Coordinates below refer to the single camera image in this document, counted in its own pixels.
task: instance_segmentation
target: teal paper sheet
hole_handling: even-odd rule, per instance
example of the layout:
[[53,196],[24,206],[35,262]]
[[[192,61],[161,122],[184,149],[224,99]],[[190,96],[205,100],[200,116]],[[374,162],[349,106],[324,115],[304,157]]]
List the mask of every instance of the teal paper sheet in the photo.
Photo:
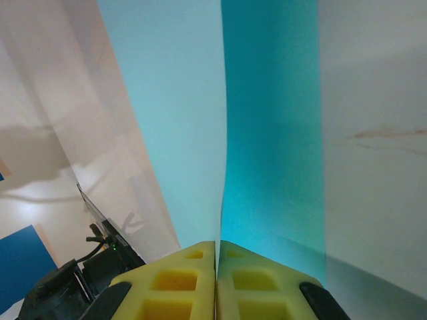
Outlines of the teal paper sheet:
[[219,240],[227,151],[220,1],[98,5],[179,244]]
[[318,3],[222,1],[222,239],[325,283]]

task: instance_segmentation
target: white wall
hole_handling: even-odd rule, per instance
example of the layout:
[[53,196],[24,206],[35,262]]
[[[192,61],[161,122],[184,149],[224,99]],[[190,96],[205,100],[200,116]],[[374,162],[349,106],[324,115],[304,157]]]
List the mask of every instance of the white wall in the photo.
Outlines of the white wall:
[[82,189],[146,261],[178,250],[96,2],[3,1],[1,20]]
[[327,254],[424,298],[426,13],[320,0]]

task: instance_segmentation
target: black cable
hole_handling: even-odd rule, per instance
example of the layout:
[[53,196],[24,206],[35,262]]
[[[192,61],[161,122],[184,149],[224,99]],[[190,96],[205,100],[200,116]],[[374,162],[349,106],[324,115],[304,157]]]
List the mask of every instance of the black cable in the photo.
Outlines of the black cable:
[[104,238],[103,237],[86,237],[86,242],[103,242]]
[[97,245],[97,247],[92,250],[88,255],[85,255],[84,257],[80,258],[79,260],[77,260],[77,263],[81,263],[83,261],[86,261],[90,258],[92,258],[94,255],[97,254],[97,252],[102,248],[102,246],[104,245],[104,242],[101,242],[99,245]]

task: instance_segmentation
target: yellow foam block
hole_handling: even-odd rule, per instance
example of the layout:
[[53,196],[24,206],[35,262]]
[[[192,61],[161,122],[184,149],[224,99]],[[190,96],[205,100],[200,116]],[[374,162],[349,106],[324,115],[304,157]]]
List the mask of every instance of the yellow foam block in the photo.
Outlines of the yellow foam block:
[[215,244],[201,242],[117,276],[131,289],[113,320],[212,320]]
[[300,291],[302,282],[320,285],[313,277],[222,241],[218,319],[318,320]]

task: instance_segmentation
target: curved paper backdrop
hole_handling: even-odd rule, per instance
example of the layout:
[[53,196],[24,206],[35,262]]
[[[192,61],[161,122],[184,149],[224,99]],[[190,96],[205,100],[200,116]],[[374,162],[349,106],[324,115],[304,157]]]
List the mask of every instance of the curved paper backdrop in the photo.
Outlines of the curved paper backdrop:
[[315,1],[99,1],[179,242],[222,235],[324,279]]

